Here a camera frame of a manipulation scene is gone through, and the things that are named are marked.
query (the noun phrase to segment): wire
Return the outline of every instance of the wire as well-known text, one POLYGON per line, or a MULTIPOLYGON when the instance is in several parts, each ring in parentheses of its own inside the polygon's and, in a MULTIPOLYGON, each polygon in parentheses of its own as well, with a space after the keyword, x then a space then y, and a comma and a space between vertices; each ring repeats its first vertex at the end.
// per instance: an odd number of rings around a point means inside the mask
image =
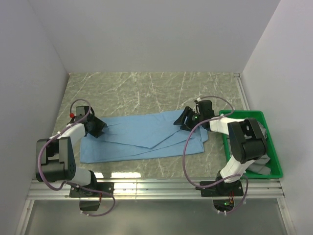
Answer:
POLYGON ((60 185, 60 187, 56 188, 54 186, 52 186, 52 184, 50 184, 48 182, 48 180, 46 179, 45 175, 44 175, 44 172, 43 172, 43 169, 42 169, 42 166, 41 166, 41 159, 43 157, 43 153, 44 153, 44 150, 48 147, 48 145, 53 142, 54 140, 56 140, 57 138, 59 138, 65 131, 67 131, 68 129, 70 129, 72 126, 74 125, 77 125, 79 123, 81 123, 82 121, 84 121, 87 116, 90 114, 91 112, 91 104, 89 103, 89 101, 85 100, 85 99, 77 99, 75 100, 70 108, 69 108, 69 113, 71 114, 72 113, 72 108, 73 108, 73 105, 77 102, 77 101, 84 101, 88 104, 89 106, 89 109, 87 111, 87 113, 85 114, 85 116, 83 116, 81 119, 79 119, 78 121, 74 122, 73 124, 69 124, 66 128, 64 128, 62 131, 58 132, 57 135, 53 136, 51 139, 49 139, 44 145, 43 147, 41 148, 39 154, 38 154, 38 161, 37 161, 37 167, 38 167, 38 172, 39 172, 39 175, 41 177, 41 179, 43 180, 43 182, 45 183, 45 185, 48 186, 48 188, 54 190, 54 191, 59 191, 63 188, 63 186, 65 184, 68 184, 68 185, 71 185, 73 187, 76 187, 76 188, 81 188, 83 190, 86 190, 86 191, 89 191, 89 192, 95 192, 95 193, 100 193, 100 194, 104 194, 104 195, 107 195, 107 196, 110 196, 112 199, 113 199, 113 205, 111 206, 111 208, 105 212, 105 213, 102 213, 102 214, 88 214, 87 212, 83 212, 83 214, 86 214, 88 216, 91 216, 91 217, 98 217, 98 216, 103 216, 103 215, 106 215, 108 214, 109 212, 111 212, 115 206, 115 198, 112 194, 109 194, 107 192, 103 192, 103 191, 98 191, 98 190, 93 190, 93 189, 90 189, 90 188, 86 188, 86 187, 83 187, 81 185, 78 185, 78 184, 75 184, 73 182, 69 182, 69 181, 63 181, 60 185))
MULTIPOLYGON (((186 163, 185 163, 186 149, 187 149, 188 142, 189 142, 189 140, 190 140, 192 134, 195 132, 195 130, 196 130, 199 126, 201 126, 202 124, 204 124, 204 123, 207 123, 207 122, 210 122, 210 121, 214 121, 214 120, 220 120, 220 119, 222 119, 223 117, 232 115, 232 114, 234 113, 234 111, 235 111, 234 107, 233 107, 226 99, 224 99, 224 98, 222 98, 222 97, 215 96, 215 95, 206 95, 206 96, 200 97, 201 100, 202 100, 202 99, 205 99, 205 98, 217 98, 217 99, 223 100, 224 102, 226 102, 226 103, 230 106, 231 112, 228 113, 228 114, 222 115, 222 116, 213 117, 213 118, 210 118, 210 119, 208 119, 208 120, 204 120, 204 121, 199 122, 199 123, 190 131, 189 136, 187 137, 187 140, 186 140, 186 143, 185 143, 183 152, 182 152, 182 169, 183 169, 183 171, 184 171, 184 175, 185 175, 187 181, 188 181, 190 184, 192 184, 193 186, 197 187, 197 188, 210 188, 210 187, 213 187, 213 186, 215 186, 215 185, 217 185, 217 184, 219 184, 219 183, 221 183, 221 182, 223 182, 223 181, 225 181, 225 180, 227 180, 227 179, 230 179, 230 178, 233 178, 233 177, 241 176, 240 174, 230 175, 230 176, 227 176, 227 177, 225 177, 225 178, 223 178, 223 179, 221 179, 221 180, 218 180, 218 181, 216 181, 216 182, 214 182, 214 183, 212 183, 212 184, 202 186, 202 185, 197 185, 196 183, 194 183, 194 182, 190 179, 190 177, 188 176, 188 174, 187 174, 186 163)), ((239 206, 241 206, 241 205, 243 204, 244 200, 246 199, 246 194, 247 194, 247 189, 248 189, 248 178, 247 178, 246 176, 244 176, 244 175, 243 175, 243 177, 246 179, 246 191, 245 191, 244 196, 243 196, 242 200, 240 201, 240 203, 239 203, 233 210, 231 210, 232 212, 235 211, 239 206)))

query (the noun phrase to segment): folded blue cloth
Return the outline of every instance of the folded blue cloth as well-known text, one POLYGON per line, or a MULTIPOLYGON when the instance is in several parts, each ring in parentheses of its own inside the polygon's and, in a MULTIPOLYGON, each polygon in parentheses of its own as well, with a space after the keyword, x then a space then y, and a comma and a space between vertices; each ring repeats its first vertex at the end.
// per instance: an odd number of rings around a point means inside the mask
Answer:
MULTIPOLYGON (((81 142, 82 163, 165 158, 182 154, 188 131, 174 126, 182 110, 140 116, 105 117, 108 125, 99 138, 87 135, 81 142)), ((186 154, 204 152, 208 133, 200 127, 192 135, 186 154)))

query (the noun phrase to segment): green marble surface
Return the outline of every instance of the green marble surface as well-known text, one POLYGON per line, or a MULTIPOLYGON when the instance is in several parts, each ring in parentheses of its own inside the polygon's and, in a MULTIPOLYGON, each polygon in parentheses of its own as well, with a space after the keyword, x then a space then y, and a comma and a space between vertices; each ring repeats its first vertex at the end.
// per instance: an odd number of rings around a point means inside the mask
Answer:
MULTIPOLYGON (((142 115, 194 107, 200 95, 218 95, 230 101, 235 109, 243 109, 236 79, 232 73, 209 72, 96 72, 72 73, 63 97, 54 133, 69 121, 70 104, 77 98, 87 99, 97 117, 142 115)), ((228 109, 212 99, 218 113, 228 109)), ((209 133, 205 152, 186 157, 191 177, 216 176, 226 164, 222 135, 209 133)), ((103 177, 172 178, 184 177, 181 156, 111 163, 80 163, 80 145, 74 149, 77 166, 101 173, 103 177)))

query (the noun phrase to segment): wall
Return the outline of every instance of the wall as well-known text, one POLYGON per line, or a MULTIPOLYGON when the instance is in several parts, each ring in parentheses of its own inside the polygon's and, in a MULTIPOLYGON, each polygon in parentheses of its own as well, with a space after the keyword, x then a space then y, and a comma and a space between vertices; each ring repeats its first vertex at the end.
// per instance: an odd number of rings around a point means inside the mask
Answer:
POLYGON ((243 72, 250 108, 263 110, 298 234, 312 234, 313 1, 281 0, 243 72))
POLYGON ((67 73, 31 6, 0 1, 0 228, 14 234, 35 170, 35 146, 52 133, 67 73))
POLYGON ((279 0, 29 0, 68 72, 242 72, 279 0))

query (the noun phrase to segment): purple cable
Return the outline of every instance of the purple cable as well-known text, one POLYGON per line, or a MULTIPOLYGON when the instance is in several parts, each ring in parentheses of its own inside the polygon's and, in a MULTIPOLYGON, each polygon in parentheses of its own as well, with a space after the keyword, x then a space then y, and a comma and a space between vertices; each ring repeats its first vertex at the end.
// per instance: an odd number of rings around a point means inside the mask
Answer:
MULTIPOLYGON (((211 118, 211 119, 208 119, 208 120, 204 120, 204 121, 199 122, 199 123, 190 131, 189 136, 187 137, 187 140, 186 140, 186 143, 185 143, 185 146, 184 146, 184 150, 183 150, 183 152, 182 152, 182 169, 183 169, 183 171, 184 171, 184 175, 185 175, 187 181, 188 181, 190 184, 192 184, 193 186, 197 187, 197 188, 210 188, 210 187, 213 187, 213 186, 215 186, 215 185, 217 185, 217 184, 219 184, 219 183, 221 183, 221 182, 223 182, 223 181, 225 181, 225 180, 227 180, 227 179, 229 179, 229 178, 240 176, 240 174, 230 175, 230 176, 227 176, 227 177, 225 177, 225 178, 223 178, 223 179, 221 179, 221 180, 218 180, 218 181, 216 181, 216 182, 214 182, 214 183, 212 183, 212 184, 202 186, 202 185, 197 185, 196 183, 194 183, 194 182, 190 179, 190 177, 188 176, 188 174, 187 174, 186 163, 185 163, 186 149, 187 149, 188 142, 189 142, 189 140, 190 140, 192 134, 195 132, 195 130, 196 130, 199 126, 201 126, 202 124, 204 124, 204 123, 207 123, 207 122, 210 122, 210 121, 213 121, 213 120, 220 120, 220 119, 222 119, 223 117, 232 115, 232 114, 234 113, 234 111, 235 111, 235 110, 234 110, 234 107, 233 107, 226 99, 224 99, 224 98, 222 98, 222 97, 215 96, 215 95, 207 95, 207 96, 200 97, 200 99, 205 99, 205 98, 217 98, 217 99, 221 99, 221 100, 225 101, 225 102, 230 106, 231 112, 228 113, 228 114, 225 114, 225 115, 223 115, 223 116, 218 116, 218 117, 215 117, 215 118, 213 117, 213 118, 211 118)), ((246 190, 245 190, 245 193, 244 193, 244 196, 243 196, 242 200, 240 201, 240 203, 239 203, 234 209, 231 210, 232 212, 235 211, 239 206, 241 206, 241 205, 243 204, 245 198, 246 198, 246 194, 247 194, 247 191, 248 191, 248 178, 247 178, 246 176, 243 176, 243 177, 246 179, 246 190)))
POLYGON ((41 159, 42 159, 42 157, 43 157, 44 150, 48 147, 48 145, 49 145, 52 141, 54 141, 55 139, 59 138, 65 131, 67 131, 68 129, 70 129, 72 126, 74 126, 74 125, 76 125, 76 124, 78 124, 78 123, 84 121, 84 120, 87 118, 87 116, 90 114, 90 112, 91 112, 91 104, 89 103, 89 101, 87 101, 87 100, 85 100, 85 99, 77 99, 77 100, 75 100, 75 101, 71 104, 71 106, 70 106, 70 108, 69 108, 69 113, 72 113, 73 105, 74 105, 77 101, 84 101, 84 102, 86 102, 86 103, 88 104, 89 109, 88 109, 87 113, 85 114, 85 116, 83 116, 83 117, 82 117, 81 119, 79 119, 78 121, 74 122, 74 123, 71 124, 71 125, 68 125, 66 128, 64 128, 64 129, 63 129, 62 131, 60 131, 57 135, 55 135, 54 137, 52 137, 51 139, 49 139, 49 140, 43 145, 43 147, 41 148, 41 150, 40 150, 40 152, 39 152, 39 155, 38 155, 38 161, 37 161, 38 172, 39 172, 39 175, 40 175, 41 179, 42 179, 43 182, 45 183, 45 185, 47 185, 48 188, 50 188, 50 189, 52 189, 52 190, 54 190, 54 191, 59 191, 59 190, 61 190, 61 189, 63 188, 63 186, 64 186, 65 184, 68 184, 68 185, 71 185, 71 186, 73 186, 73 187, 80 187, 80 188, 82 188, 82 189, 84 189, 84 190, 87 190, 87 191, 90 191, 90 192, 96 192, 96 193, 101 193, 101 194, 105 194, 105 195, 110 196, 110 197, 113 199, 113 205, 112 205, 112 207, 111 207, 107 212, 102 213, 102 214, 88 214, 88 213, 86 213, 86 212, 83 212, 84 214, 86 214, 86 215, 88 215, 88 216, 92 216, 92 217, 103 216, 103 215, 108 214, 109 212, 111 212, 111 211, 113 210, 114 206, 115 206, 115 198, 114 198, 113 195, 111 195, 111 194, 109 194, 109 193, 107 193, 107 192, 103 192, 103 191, 98 191, 98 190, 93 190, 93 189, 85 188, 85 187, 83 187, 83 186, 81 186, 81 185, 78 185, 78 184, 75 184, 75 183, 72 183, 72 182, 68 182, 68 181, 63 181, 63 182, 61 183, 60 187, 55 188, 54 186, 52 186, 52 185, 48 182, 48 180, 46 179, 46 177, 45 177, 45 175, 44 175, 44 173, 43 173, 43 169, 42 169, 42 167, 41 167, 41 159))

